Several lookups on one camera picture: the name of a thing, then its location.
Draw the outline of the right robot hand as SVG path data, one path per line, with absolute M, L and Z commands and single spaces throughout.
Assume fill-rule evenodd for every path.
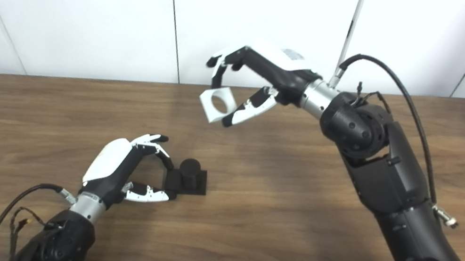
M 200 95 L 206 119 L 231 127 L 255 118 L 276 104 L 299 106 L 308 86 L 323 77 L 298 52 L 282 49 L 264 40 L 232 45 L 214 53 L 207 63 L 212 68 L 212 85 Z M 246 102 L 237 105 L 230 88 L 222 86 L 226 70 L 250 68 L 269 83 Z

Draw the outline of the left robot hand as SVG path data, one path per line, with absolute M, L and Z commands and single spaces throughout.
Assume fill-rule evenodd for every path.
M 123 200 L 141 203 L 173 201 L 177 193 L 129 179 L 142 159 L 152 154 L 162 161 L 167 171 L 172 171 L 172 159 L 160 145 L 167 141 L 165 135 L 146 134 L 131 141 L 120 138 L 108 142 L 85 172 L 79 193 L 96 196 L 107 209 Z

